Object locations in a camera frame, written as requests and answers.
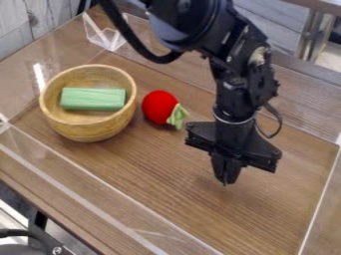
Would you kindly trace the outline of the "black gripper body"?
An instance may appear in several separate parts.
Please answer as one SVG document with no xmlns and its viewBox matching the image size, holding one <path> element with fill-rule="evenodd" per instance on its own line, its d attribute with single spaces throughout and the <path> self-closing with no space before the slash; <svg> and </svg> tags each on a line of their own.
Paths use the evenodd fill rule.
<svg viewBox="0 0 341 255">
<path fill-rule="evenodd" d="M 185 143 L 213 155 L 218 153 L 227 161 L 238 159 L 243 167 L 253 166 L 274 172 L 282 157 L 281 150 L 259 135 L 254 120 L 243 124 L 189 122 L 185 126 Z"/>
</svg>

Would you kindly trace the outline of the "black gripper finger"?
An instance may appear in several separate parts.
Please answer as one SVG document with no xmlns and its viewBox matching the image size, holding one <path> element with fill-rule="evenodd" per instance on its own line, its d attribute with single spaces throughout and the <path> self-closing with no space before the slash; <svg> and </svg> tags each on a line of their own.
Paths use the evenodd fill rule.
<svg viewBox="0 0 341 255">
<path fill-rule="evenodd" d="M 226 162 L 226 183 L 234 184 L 243 168 L 241 160 L 230 158 Z"/>
<path fill-rule="evenodd" d="M 226 171 L 225 157 L 221 156 L 218 153 L 214 153 L 210 156 L 210 159 L 211 159 L 214 176 L 223 185 L 227 185 L 227 171 Z"/>
</svg>

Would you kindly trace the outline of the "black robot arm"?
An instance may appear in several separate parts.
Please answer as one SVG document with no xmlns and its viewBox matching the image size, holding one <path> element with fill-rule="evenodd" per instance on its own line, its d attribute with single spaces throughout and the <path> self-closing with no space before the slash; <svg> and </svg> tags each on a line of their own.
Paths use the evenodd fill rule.
<svg viewBox="0 0 341 255">
<path fill-rule="evenodd" d="M 257 122 L 259 110 L 281 119 L 270 104 L 280 82 L 272 66 L 267 37 L 235 10 L 233 0 L 138 0 L 148 13 L 151 29 L 170 49 L 157 55 L 140 41 L 114 0 L 99 4 L 135 51 L 150 61 L 167 64 L 186 52 L 209 60 L 215 81 L 211 122 L 185 125 L 185 143 L 207 152 L 213 173 L 222 184 L 235 183 L 253 166 L 274 172 L 282 152 Z"/>
</svg>

